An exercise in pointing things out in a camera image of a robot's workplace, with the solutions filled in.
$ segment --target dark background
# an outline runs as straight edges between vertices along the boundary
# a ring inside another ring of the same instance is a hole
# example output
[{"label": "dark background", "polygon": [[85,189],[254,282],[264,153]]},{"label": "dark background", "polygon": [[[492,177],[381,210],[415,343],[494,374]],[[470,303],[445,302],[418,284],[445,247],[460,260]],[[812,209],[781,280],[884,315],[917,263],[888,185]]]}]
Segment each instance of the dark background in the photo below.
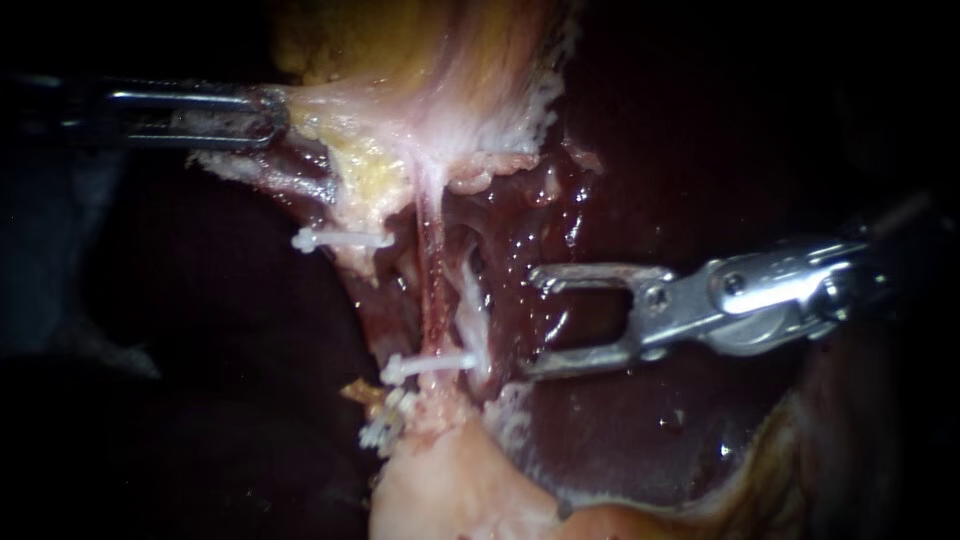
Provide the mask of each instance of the dark background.
[{"label": "dark background", "polygon": [[[808,190],[816,195],[791,203],[798,227],[832,226],[914,186],[932,187],[955,208],[954,173],[943,166],[952,150],[944,81],[953,65],[944,60],[942,13],[917,4],[702,4],[640,5],[610,31],[660,32],[742,81],[748,102],[804,157],[816,184]],[[20,3],[5,22],[4,69],[281,80],[256,2]],[[164,375],[102,370],[66,352],[36,356],[57,341],[56,330],[0,334],[10,339],[0,364],[8,501],[0,526],[124,538],[362,535],[358,500],[375,463],[353,450],[358,412],[333,403],[339,385],[369,377],[370,367],[329,266],[282,244],[264,251],[267,239],[292,234],[292,222],[241,186],[184,172],[175,153],[0,152],[0,208],[11,216],[2,216],[0,236],[2,324],[38,312],[56,329],[89,316],[119,345],[111,349],[118,363],[136,364],[129,348],[146,344]],[[78,170],[96,176],[98,166],[116,182],[77,180]],[[78,185],[97,186],[99,198],[84,202]],[[209,225],[218,215],[220,229]],[[144,237],[152,221],[173,225]],[[62,246],[50,240],[78,227],[82,234],[63,236]],[[10,292],[17,276],[37,268],[34,259],[47,261],[48,288],[64,290],[66,300],[54,295],[47,310],[28,289]],[[204,270],[227,259],[236,272]],[[149,292],[135,295],[124,276],[143,268],[150,271],[138,274],[137,290],[147,283]],[[956,501],[960,448],[948,373],[957,294],[931,285],[935,300],[903,324],[906,526],[895,537],[937,530]],[[182,311],[164,311],[171,296],[184,298]],[[318,371],[316,356],[337,360]]]}]

